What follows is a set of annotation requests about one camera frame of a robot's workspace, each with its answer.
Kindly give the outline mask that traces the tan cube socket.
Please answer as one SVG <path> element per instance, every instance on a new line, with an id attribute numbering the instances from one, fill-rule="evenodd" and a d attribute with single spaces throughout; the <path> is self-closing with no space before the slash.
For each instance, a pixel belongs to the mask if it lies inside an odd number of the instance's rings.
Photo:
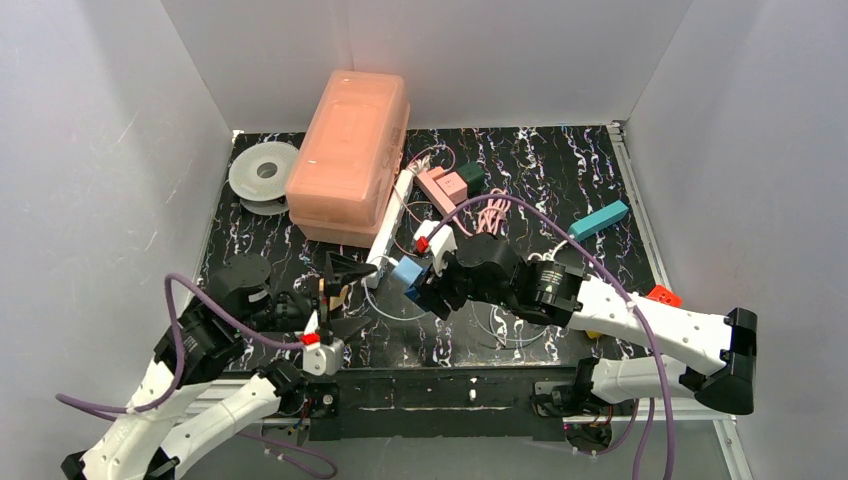
<path id="1" fill-rule="evenodd" d="M 318 311 L 321 317 L 328 317 L 340 308 L 349 293 L 349 286 L 337 281 L 320 279 L 318 283 Z"/>

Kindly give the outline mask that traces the pink plastic storage box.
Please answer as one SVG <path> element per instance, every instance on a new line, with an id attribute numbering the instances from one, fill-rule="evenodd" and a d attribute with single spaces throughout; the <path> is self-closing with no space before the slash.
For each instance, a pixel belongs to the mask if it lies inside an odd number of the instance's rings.
<path id="1" fill-rule="evenodd" d="M 307 239 L 372 245 L 400 169 L 409 114 L 402 77 L 332 73 L 286 185 L 289 217 Z"/>

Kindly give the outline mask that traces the white power strip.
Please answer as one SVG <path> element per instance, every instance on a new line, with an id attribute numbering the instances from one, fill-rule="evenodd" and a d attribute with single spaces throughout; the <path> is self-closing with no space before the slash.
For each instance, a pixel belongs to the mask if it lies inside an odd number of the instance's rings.
<path id="1" fill-rule="evenodd" d="M 415 174 L 412 171 L 403 169 L 390 190 L 382 223 L 367 255 L 367 262 L 377 268 L 375 273 L 370 274 L 364 280 L 369 289 L 377 288 L 388 263 L 386 257 L 394 244 L 400 221 L 406 211 L 405 205 L 412 190 L 414 178 Z"/>

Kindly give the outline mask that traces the teal power strip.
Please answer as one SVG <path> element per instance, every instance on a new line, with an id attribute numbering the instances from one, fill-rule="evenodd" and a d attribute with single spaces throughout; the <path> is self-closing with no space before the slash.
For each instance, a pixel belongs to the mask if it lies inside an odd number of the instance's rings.
<path id="1" fill-rule="evenodd" d="M 581 242 L 621 221 L 629 210 L 629 206 L 621 200 L 615 201 L 573 222 L 569 226 L 567 234 L 574 240 Z"/>

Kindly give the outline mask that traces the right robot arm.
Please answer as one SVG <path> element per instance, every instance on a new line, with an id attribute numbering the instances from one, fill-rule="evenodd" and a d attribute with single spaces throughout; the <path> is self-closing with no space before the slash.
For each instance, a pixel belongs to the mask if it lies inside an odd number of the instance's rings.
<path id="1" fill-rule="evenodd" d="M 467 302 L 501 307 L 534 325 L 595 331 L 649 348 L 650 357 L 586 358 L 568 384 L 531 400 L 541 416 L 568 417 L 649 398 L 691 398 L 726 414 L 754 411 L 757 315 L 698 313 L 633 293 L 554 260 L 521 257 L 492 234 L 436 247 L 406 275 L 406 295 L 442 320 Z"/>

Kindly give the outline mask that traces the red cube socket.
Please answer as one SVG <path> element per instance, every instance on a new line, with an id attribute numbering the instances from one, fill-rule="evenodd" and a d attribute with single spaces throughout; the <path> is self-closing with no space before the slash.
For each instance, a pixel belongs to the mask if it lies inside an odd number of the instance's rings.
<path id="1" fill-rule="evenodd" d="M 683 305 L 682 298 L 663 285 L 655 285 L 646 297 L 650 300 L 675 308 L 679 308 Z"/>

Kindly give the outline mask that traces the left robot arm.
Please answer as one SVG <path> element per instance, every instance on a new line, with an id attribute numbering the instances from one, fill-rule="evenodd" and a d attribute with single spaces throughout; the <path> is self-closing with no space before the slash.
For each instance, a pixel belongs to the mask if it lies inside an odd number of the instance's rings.
<path id="1" fill-rule="evenodd" d="M 171 325 L 157 343 L 145 374 L 123 407 L 69 396 L 60 402 L 110 421 L 101 439 L 62 462 L 69 479 L 178 479 L 203 456 L 252 423 L 293 407 L 304 413 L 313 379 L 337 373 L 345 342 L 332 326 L 333 303 L 347 286 L 376 271 L 337 253 L 326 258 L 318 292 L 273 293 L 272 268 L 258 254 L 230 257 L 203 285 L 169 274 L 164 288 L 185 285 L 183 310 L 167 300 Z M 241 357 L 249 344 L 295 351 L 299 362 L 278 358 L 203 412 L 186 410 Z"/>

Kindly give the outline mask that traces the blue cube socket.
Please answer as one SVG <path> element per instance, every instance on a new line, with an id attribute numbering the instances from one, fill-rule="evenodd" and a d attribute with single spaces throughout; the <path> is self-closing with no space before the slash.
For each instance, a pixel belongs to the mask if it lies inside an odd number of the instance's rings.
<path id="1" fill-rule="evenodd" d="M 405 290 L 404 294 L 413 304 L 415 304 L 421 310 L 425 312 L 430 311 L 426 299 L 421 295 L 421 292 L 415 286 L 408 287 Z"/>

